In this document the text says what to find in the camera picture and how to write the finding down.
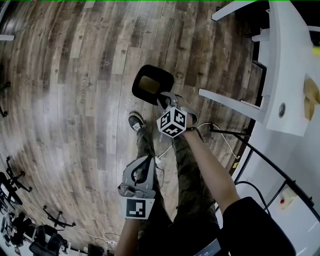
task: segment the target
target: wooden floor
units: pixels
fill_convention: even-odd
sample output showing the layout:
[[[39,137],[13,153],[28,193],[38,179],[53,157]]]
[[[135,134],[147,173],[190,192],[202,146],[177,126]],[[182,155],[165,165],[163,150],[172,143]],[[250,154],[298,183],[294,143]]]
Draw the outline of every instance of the wooden floor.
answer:
[[[173,91],[199,113],[199,122],[243,132],[249,119],[197,95],[205,88],[255,103],[261,70],[251,63],[248,28],[231,14],[211,20],[217,1],[91,1],[12,3],[0,27],[15,35],[0,42],[2,80],[11,88],[0,95],[8,116],[0,121],[0,169],[6,157],[24,170],[18,191],[23,210],[37,224],[42,213],[63,211],[76,227],[61,234],[82,249],[105,233],[120,234],[117,186],[125,166],[137,154],[128,114],[142,113],[153,131],[156,154],[170,140],[160,136],[157,109],[131,93],[145,64],[175,77]],[[229,170],[234,157],[220,134],[201,128],[206,144]],[[235,152],[240,143],[226,136]],[[178,201],[176,159],[172,149],[162,158],[160,183],[166,209],[174,218]],[[107,234],[112,241],[117,235]]]

